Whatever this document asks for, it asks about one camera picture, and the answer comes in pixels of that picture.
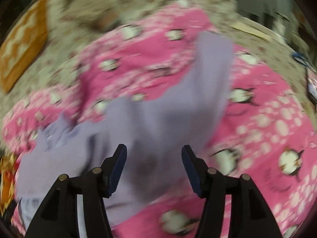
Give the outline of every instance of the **purple cloth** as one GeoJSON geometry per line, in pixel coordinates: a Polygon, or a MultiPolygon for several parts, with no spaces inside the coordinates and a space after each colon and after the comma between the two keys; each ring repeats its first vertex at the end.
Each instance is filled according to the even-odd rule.
{"type": "Polygon", "coordinates": [[[79,176],[100,166],[120,143],[127,146],[128,156],[116,192],[104,200],[110,224],[119,224],[159,198],[186,176],[182,147],[189,144],[201,151],[219,123],[232,58],[228,39],[202,32],[192,69],[162,97],[143,102],[117,98],[102,122],[84,122],[70,130],[61,117],[40,131],[38,145],[20,163],[16,194],[28,201],[22,203],[22,215],[23,208],[32,211],[30,200],[41,201],[60,174],[79,176]]]}

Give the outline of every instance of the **bed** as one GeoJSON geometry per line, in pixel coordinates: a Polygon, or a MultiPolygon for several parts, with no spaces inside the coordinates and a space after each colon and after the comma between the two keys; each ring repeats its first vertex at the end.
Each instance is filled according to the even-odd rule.
{"type": "MultiPolygon", "coordinates": [[[[232,29],[230,22],[237,17],[234,0],[197,1],[208,14],[211,22],[215,24],[223,35],[228,36],[233,42],[242,47],[248,48],[253,55],[258,56],[289,83],[316,130],[317,118],[314,108],[306,97],[305,69],[293,61],[290,56],[291,48],[275,41],[268,43],[255,36],[232,29]]],[[[61,3],[59,0],[49,0],[48,8],[48,13],[50,14],[50,37],[48,43],[41,55],[28,68],[12,91],[7,95],[0,94],[0,99],[3,101],[0,112],[1,119],[17,101],[30,92],[58,83],[69,85],[72,82],[72,76],[69,73],[77,60],[77,53],[101,36],[100,33],[92,32],[85,26],[77,26],[71,20],[60,17],[61,3]]],[[[130,20],[136,20],[139,15],[132,15],[130,20]]],[[[296,233],[298,237],[300,235],[307,237],[304,234],[311,228],[311,226],[308,226],[312,225],[311,223],[316,217],[316,211],[317,206],[314,205],[306,221],[296,233]]]]}

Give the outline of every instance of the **white polka dot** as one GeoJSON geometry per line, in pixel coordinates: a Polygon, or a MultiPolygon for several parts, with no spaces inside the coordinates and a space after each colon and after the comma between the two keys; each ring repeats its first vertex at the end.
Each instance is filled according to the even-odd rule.
{"type": "Polygon", "coordinates": [[[299,118],[297,118],[297,117],[294,119],[294,122],[295,122],[296,126],[301,126],[302,125],[302,121],[299,118]]]}
{"type": "Polygon", "coordinates": [[[286,136],[288,134],[288,126],[284,121],[278,120],[275,123],[275,127],[280,135],[286,136]]]}
{"type": "Polygon", "coordinates": [[[301,214],[304,211],[306,201],[302,201],[298,206],[298,213],[301,214]]]}
{"type": "Polygon", "coordinates": [[[317,165],[314,165],[312,169],[312,179],[315,180],[316,177],[317,177],[317,165]]]}
{"type": "Polygon", "coordinates": [[[273,112],[273,110],[272,110],[272,108],[271,108],[271,107],[268,107],[268,108],[266,108],[266,109],[265,109],[265,112],[266,112],[266,113],[272,113],[272,112],[273,112]]]}
{"type": "Polygon", "coordinates": [[[314,198],[314,194],[312,193],[312,194],[310,195],[308,201],[311,202],[311,201],[313,200],[313,198],[314,198]]]}
{"type": "Polygon", "coordinates": [[[283,118],[286,120],[292,119],[292,114],[290,113],[290,111],[287,108],[282,108],[281,114],[282,114],[283,118]]]}
{"type": "Polygon", "coordinates": [[[255,151],[254,153],[253,153],[253,157],[254,158],[257,158],[257,157],[259,157],[260,156],[260,152],[259,151],[255,151]]]}
{"type": "Polygon", "coordinates": [[[296,207],[298,203],[299,203],[299,193],[296,192],[291,200],[291,206],[296,207]]]}
{"type": "Polygon", "coordinates": [[[296,217],[296,215],[293,214],[293,215],[291,215],[291,216],[289,217],[289,220],[294,220],[295,217],[296,217]]]}
{"type": "Polygon", "coordinates": [[[306,185],[309,184],[309,175],[307,175],[307,176],[305,177],[305,184],[306,184],[306,185]]]}
{"type": "Polygon", "coordinates": [[[273,135],[272,137],[271,137],[271,142],[272,143],[277,143],[279,141],[279,137],[277,136],[277,135],[273,135]]]}
{"type": "Polygon", "coordinates": [[[230,212],[225,212],[223,215],[223,218],[230,218],[230,212]]]}
{"type": "Polygon", "coordinates": [[[280,210],[281,210],[281,204],[279,203],[279,204],[277,204],[275,207],[274,207],[274,209],[273,209],[273,214],[274,215],[276,215],[277,213],[279,213],[280,212],[280,210]]]}
{"type": "Polygon", "coordinates": [[[279,108],[279,107],[280,107],[280,104],[279,104],[277,101],[273,101],[273,102],[272,102],[272,106],[273,106],[274,108],[279,108]]]}
{"type": "Polygon", "coordinates": [[[237,127],[237,134],[241,135],[245,133],[247,133],[247,127],[245,127],[244,125],[237,127]]]}
{"type": "Polygon", "coordinates": [[[267,142],[264,142],[261,144],[261,151],[266,154],[269,153],[271,151],[271,145],[267,142]]]}
{"type": "Polygon", "coordinates": [[[288,214],[289,214],[289,208],[286,208],[281,212],[280,218],[282,222],[286,220],[286,218],[288,217],[288,214]]]}
{"type": "Polygon", "coordinates": [[[242,69],[241,72],[242,72],[243,75],[250,74],[250,70],[249,69],[242,69]]]}
{"type": "Polygon", "coordinates": [[[311,191],[311,187],[310,187],[310,185],[308,185],[308,186],[306,187],[306,190],[305,190],[305,196],[306,196],[306,198],[308,198],[308,196],[310,195],[310,191],[311,191]]]}
{"type": "Polygon", "coordinates": [[[250,133],[250,138],[253,142],[260,142],[263,138],[263,134],[259,130],[252,130],[250,133]]]}
{"type": "Polygon", "coordinates": [[[283,103],[283,104],[288,104],[289,99],[287,97],[278,97],[278,99],[283,103]]]}
{"type": "Polygon", "coordinates": [[[284,228],[287,226],[287,224],[288,224],[288,221],[285,221],[285,222],[282,224],[281,229],[284,229],[284,228]]]}
{"type": "Polygon", "coordinates": [[[257,116],[258,126],[263,128],[270,124],[270,119],[265,114],[260,114],[257,116]]]}
{"type": "Polygon", "coordinates": [[[242,160],[240,162],[240,167],[242,169],[249,169],[251,167],[251,165],[252,165],[252,159],[251,158],[246,158],[246,159],[244,159],[244,160],[242,160]]]}

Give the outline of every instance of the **blue object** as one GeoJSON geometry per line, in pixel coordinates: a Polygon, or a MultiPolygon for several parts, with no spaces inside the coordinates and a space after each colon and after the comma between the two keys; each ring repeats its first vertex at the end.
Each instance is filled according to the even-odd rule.
{"type": "Polygon", "coordinates": [[[182,161],[183,161],[188,179],[191,183],[193,192],[196,193],[200,197],[202,195],[202,190],[200,188],[200,177],[185,147],[183,147],[182,149],[182,161]]]}
{"type": "Polygon", "coordinates": [[[310,66],[310,63],[305,59],[304,55],[302,55],[300,53],[296,53],[296,52],[292,53],[292,58],[304,67],[310,66]]]}

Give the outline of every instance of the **pink blanket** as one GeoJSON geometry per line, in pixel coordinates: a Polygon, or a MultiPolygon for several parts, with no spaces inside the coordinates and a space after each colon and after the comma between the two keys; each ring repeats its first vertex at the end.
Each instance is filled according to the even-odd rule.
{"type": "MultiPolygon", "coordinates": [[[[317,194],[316,135],[288,84],[245,49],[235,46],[226,114],[199,154],[223,174],[248,173],[270,206],[282,234],[296,231],[317,194]]],[[[226,199],[222,238],[228,236],[226,199]]],[[[188,181],[117,226],[118,237],[194,237],[204,200],[188,181]]]]}
{"type": "MultiPolygon", "coordinates": [[[[4,140],[16,154],[27,153],[39,126],[47,126],[61,111],[78,122],[97,121],[115,97],[160,97],[186,74],[202,30],[216,31],[191,0],[178,0],[154,16],[107,33],[81,53],[79,82],[72,92],[39,91],[13,108],[4,119],[4,140]]],[[[225,116],[199,156],[223,174],[250,174],[282,233],[295,230],[317,194],[316,135],[281,76],[238,45],[235,54],[225,116]]],[[[193,237],[203,203],[183,180],[115,233],[122,238],[193,237]]],[[[228,198],[223,237],[229,219],[228,198]]]]}

